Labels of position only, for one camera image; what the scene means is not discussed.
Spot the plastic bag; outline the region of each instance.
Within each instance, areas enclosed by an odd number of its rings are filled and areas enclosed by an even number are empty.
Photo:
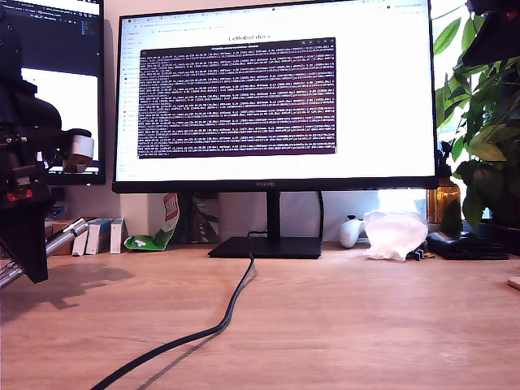
[[[179,201],[176,193],[168,193],[164,197],[166,217],[164,225],[155,236],[131,236],[124,241],[128,249],[164,250],[173,237],[177,222],[179,222]]]
[[[428,225],[419,213],[371,211],[364,215],[368,258],[404,262],[406,254],[426,240]]]

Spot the green package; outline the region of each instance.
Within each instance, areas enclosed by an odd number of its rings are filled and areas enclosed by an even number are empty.
[[[176,193],[168,193],[163,200],[164,208],[166,209],[166,218],[164,225],[157,234],[153,237],[144,234],[130,236],[124,241],[124,246],[128,249],[141,250],[164,250],[166,248],[175,232],[180,212]]]

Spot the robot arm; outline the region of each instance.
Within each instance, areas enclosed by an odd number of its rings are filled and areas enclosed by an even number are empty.
[[[77,221],[46,242],[54,198],[37,153],[59,150],[65,172],[82,172],[92,162],[93,139],[81,129],[63,132],[58,111],[22,79],[20,39],[1,6],[0,42],[0,245],[13,260],[0,270],[2,289],[23,273],[33,283],[47,280],[47,254],[86,228]]]

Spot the black monitor bezel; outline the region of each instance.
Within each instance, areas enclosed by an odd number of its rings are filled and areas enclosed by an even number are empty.
[[[105,145],[105,11],[104,0],[99,4],[99,70],[97,78],[97,144],[99,168],[93,173],[48,173],[50,185],[106,184],[106,145]]]
[[[313,178],[313,179],[292,179],[292,180],[168,180],[168,181],[116,181],[117,172],[117,145],[119,133],[119,80],[121,71],[121,33],[123,31],[123,21],[143,17],[154,17],[164,15],[184,15],[200,12],[212,11],[234,11],[247,10],[262,7],[283,7],[296,6],[301,4],[315,4],[325,2],[338,2],[336,0],[312,0],[298,2],[264,3],[251,6],[231,6],[220,8],[197,9],[188,11],[170,11],[137,15],[121,15],[119,17],[118,34],[118,58],[117,58],[117,81],[116,81],[116,107],[115,107],[115,143],[114,143],[114,171],[112,181],[112,191],[115,193],[171,193],[177,191],[212,191],[220,193],[247,193],[247,192],[266,192],[266,191],[345,191],[363,189],[436,189],[439,186],[439,169],[435,164],[435,174],[430,176],[392,176],[392,177],[366,177],[366,178]],[[433,68],[433,29],[431,25],[431,0],[428,3],[428,20],[430,34],[430,69],[431,69],[431,102],[433,115],[433,145],[434,161],[437,161],[437,125],[435,107],[435,80]]]

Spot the terminal window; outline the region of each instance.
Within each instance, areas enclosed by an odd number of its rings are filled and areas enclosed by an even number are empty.
[[[336,152],[333,37],[142,50],[138,158]]]

